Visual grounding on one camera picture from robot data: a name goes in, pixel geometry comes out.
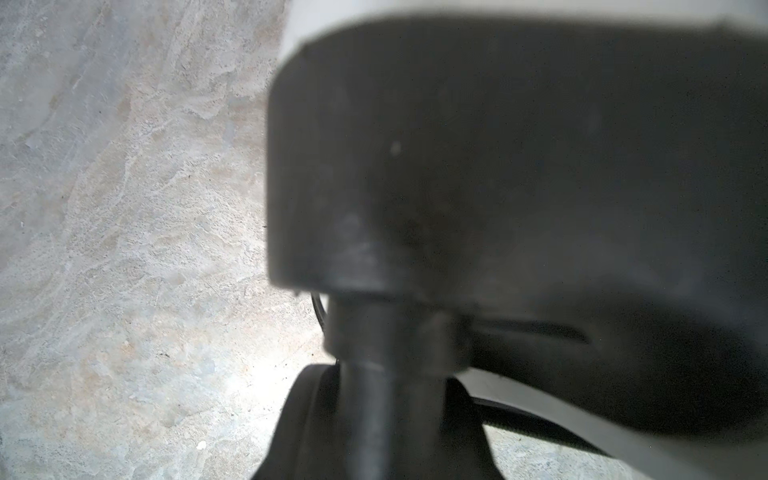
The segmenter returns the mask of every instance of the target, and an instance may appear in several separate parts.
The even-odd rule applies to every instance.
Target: concrete floor
[[[265,274],[282,1],[0,3],[0,478],[247,478],[307,363]],[[488,430],[507,478],[639,478]]]

